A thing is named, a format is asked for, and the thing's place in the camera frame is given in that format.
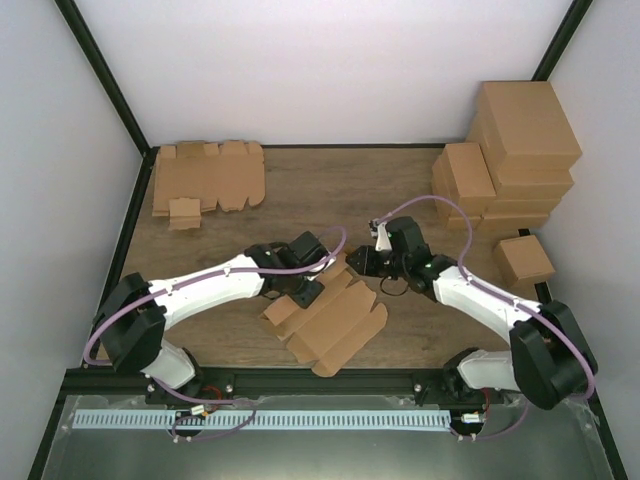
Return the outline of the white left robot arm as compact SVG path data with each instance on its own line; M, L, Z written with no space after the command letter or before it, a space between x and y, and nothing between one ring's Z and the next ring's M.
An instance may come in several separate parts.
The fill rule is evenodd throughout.
M112 368L119 374L143 373L164 385L181 403L204 392L203 373L194 356L172 345L165 333L198 313L237 300L275 292L308 308L324 290L316 277L335 262L320 240L306 231L293 241L256 244L231 260L167 280L123 277L99 309L94 324L148 295L151 300L124 313L99 336Z

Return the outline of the brown cardboard box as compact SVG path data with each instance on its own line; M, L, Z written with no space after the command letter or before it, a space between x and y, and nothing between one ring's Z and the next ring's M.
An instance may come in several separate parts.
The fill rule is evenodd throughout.
M284 296L262 312L260 321L298 363L309 364L317 376L332 377L386 326L388 310L355 278L345 254L318 281L324 290L308 308Z

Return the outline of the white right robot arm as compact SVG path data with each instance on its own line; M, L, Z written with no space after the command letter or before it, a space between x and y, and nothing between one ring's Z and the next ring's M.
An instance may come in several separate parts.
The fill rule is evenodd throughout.
M359 275L404 280L413 292L460 311L496 333L507 350L469 348L443 368L447 396L458 403L481 389L521 393L551 410L565 398L589 396L597 362L571 309L552 300L525 300L471 274L446 255L434 254L410 217L370 224L373 245L346 257Z

